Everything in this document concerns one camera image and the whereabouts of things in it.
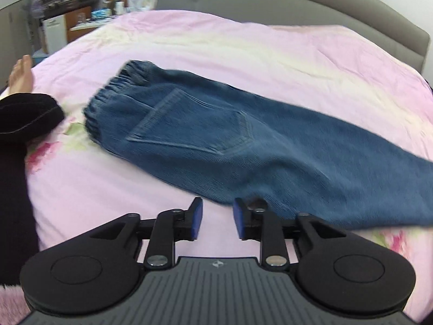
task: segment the pink flower print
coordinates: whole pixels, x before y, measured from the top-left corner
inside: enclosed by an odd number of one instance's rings
[[[399,230],[397,233],[384,232],[381,234],[384,236],[386,245],[389,249],[406,258],[408,257],[406,234],[404,231]]]
[[[54,157],[61,146],[61,142],[42,143],[27,157],[27,171],[31,174],[39,171],[47,160]]]

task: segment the pink bedsheet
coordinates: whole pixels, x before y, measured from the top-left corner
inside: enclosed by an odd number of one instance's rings
[[[319,111],[433,158],[433,96],[423,78],[343,27],[271,28],[188,11],[137,12],[80,38],[35,67],[35,92],[54,96],[66,120],[27,159],[42,249],[128,212],[155,218],[193,195],[161,182],[91,143],[82,108],[130,59],[194,72]],[[433,307],[433,231],[396,228],[362,235],[404,255],[417,276],[406,313]],[[204,203],[196,242],[178,255],[258,256],[237,237],[230,207]]]

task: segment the floral pattern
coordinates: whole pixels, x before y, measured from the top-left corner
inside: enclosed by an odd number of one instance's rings
[[[59,124],[42,142],[36,140],[29,144],[26,167],[29,174],[38,172],[45,163],[53,159],[60,150],[83,151],[96,146],[90,141],[84,127],[81,106],[62,105],[65,120]]]
[[[406,259],[410,257],[408,247],[408,232],[405,230],[376,230],[370,236],[364,236],[369,240],[399,253]]]

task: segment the blue jeans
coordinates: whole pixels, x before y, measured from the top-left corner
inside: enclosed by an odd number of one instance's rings
[[[103,148],[218,203],[345,228],[433,223],[433,163],[315,111],[130,61],[84,113]]]

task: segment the metal screw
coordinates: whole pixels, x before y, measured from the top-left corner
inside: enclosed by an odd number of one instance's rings
[[[147,258],[147,263],[152,267],[163,267],[165,264],[168,263],[168,259],[163,255],[152,255]]]
[[[266,258],[266,263],[273,267],[282,267],[287,264],[287,259],[281,255],[271,255]]]

